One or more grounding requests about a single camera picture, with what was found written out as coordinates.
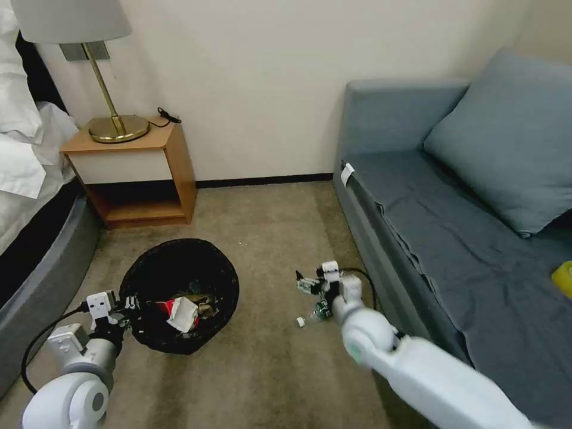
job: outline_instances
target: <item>sofa armrest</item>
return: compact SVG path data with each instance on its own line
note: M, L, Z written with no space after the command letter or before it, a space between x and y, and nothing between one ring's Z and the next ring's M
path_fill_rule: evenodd
M346 89L337 164L348 154L411 150L465 95L462 79L362 80Z

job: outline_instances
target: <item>white tag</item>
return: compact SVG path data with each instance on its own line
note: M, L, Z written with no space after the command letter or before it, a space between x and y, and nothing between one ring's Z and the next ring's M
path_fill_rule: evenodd
M354 171L355 170L353 169L352 165L350 163L346 163L346 166L341 173L341 182L344 184L344 186L347 186L347 181Z

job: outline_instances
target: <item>lamp shade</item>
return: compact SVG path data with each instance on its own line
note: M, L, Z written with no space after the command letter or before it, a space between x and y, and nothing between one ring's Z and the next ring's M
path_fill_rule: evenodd
M127 36L118 0L11 0L22 37L34 43L88 43Z

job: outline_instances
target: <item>carpet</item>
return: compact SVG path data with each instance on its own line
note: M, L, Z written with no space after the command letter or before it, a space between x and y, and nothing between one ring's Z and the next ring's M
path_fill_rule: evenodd
M126 334L105 428L424 426L347 356L333 320L296 325L315 304L296 289L296 269L311 276L332 259L362 266L330 182L202 189L189 226L106 232L71 306L117 291L139 255L175 238L208 240L230 259L240 279L237 311L191 356L155 352ZM75 321L88 326L85 315ZM29 368L38 387L58 375L46 347ZM18 380L0 402L0 427L19 427L29 399Z

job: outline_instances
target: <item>trash can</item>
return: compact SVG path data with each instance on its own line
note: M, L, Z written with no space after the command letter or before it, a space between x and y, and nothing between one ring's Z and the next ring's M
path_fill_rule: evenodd
M158 306L145 306L132 320L135 339L153 350L190 355L216 335L230 320L238 304L238 277L228 258L212 243L185 238L166 241L139 256L119 290L122 302L168 301L193 296L208 310L197 326L184 334L166 322Z

